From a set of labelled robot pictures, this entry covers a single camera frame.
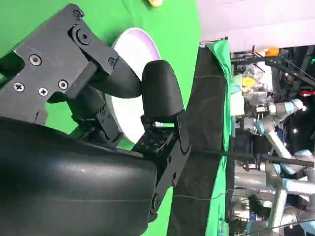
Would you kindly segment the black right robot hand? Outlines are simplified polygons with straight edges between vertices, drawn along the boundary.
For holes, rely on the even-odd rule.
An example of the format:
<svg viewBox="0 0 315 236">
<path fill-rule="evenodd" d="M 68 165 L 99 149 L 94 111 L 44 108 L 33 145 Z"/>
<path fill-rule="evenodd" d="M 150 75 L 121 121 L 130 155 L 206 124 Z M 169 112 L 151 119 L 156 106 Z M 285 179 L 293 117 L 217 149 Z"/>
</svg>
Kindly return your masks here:
<svg viewBox="0 0 315 236">
<path fill-rule="evenodd" d="M 68 4 L 0 60 L 0 233 L 138 236 L 191 151 L 179 84 L 142 77 Z"/>
</svg>

